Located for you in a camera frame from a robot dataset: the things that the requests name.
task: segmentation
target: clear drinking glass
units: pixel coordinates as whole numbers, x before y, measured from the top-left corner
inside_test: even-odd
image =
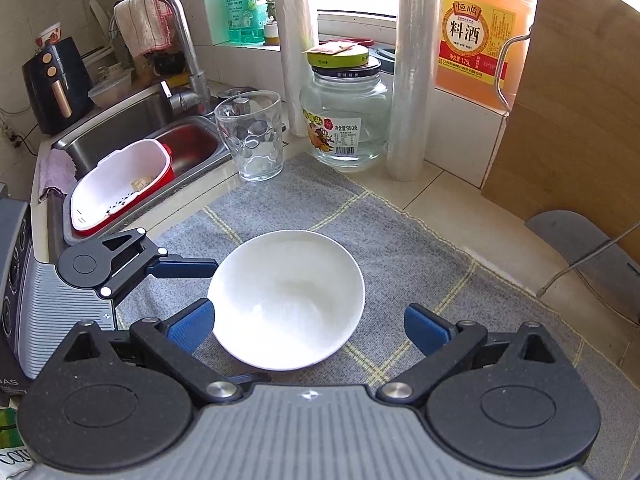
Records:
[[[245,92],[214,110],[240,177],[260,182],[282,171],[282,102],[276,92]]]

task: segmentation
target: stainless steel sink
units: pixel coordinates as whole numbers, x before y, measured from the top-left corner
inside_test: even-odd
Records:
[[[90,118],[53,147],[71,156],[76,178],[80,179],[109,153],[144,138],[157,139],[169,147],[175,178],[92,237],[125,229],[179,189],[231,159],[215,124],[202,116],[175,119],[169,99],[159,87],[140,92]],[[70,227],[70,194],[64,202],[55,195],[47,201],[49,260],[54,262],[68,244],[90,237],[79,237]]]

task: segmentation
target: small potted plant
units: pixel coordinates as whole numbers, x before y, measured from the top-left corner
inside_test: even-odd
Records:
[[[278,21],[276,20],[276,0],[267,0],[267,23],[264,25],[264,44],[279,45]]]

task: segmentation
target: faucet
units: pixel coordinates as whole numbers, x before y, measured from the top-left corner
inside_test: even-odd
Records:
[[[191,33],[187,18],[184,15],[184,8],[180,0],[162,0],[174,12],[175,30],[182,44],[184,59],[189,70],[189,82],[191,90],[180,92],[171,96],[170,101],[174,110],[187,111],[188,108],[196,106],[201,115],[209,114],[212,111],[211,95],[207,85],[207,76],[204,70],[198,65],[196,50],[193,47]]]

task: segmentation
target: plywood board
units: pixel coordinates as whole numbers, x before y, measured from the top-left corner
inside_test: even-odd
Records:
[[[569,209],[609,236],[640,219],[640,13],[620,0],[538,0],[482,195],[523,220]],[[621,246],[640,262],[640,231]]]

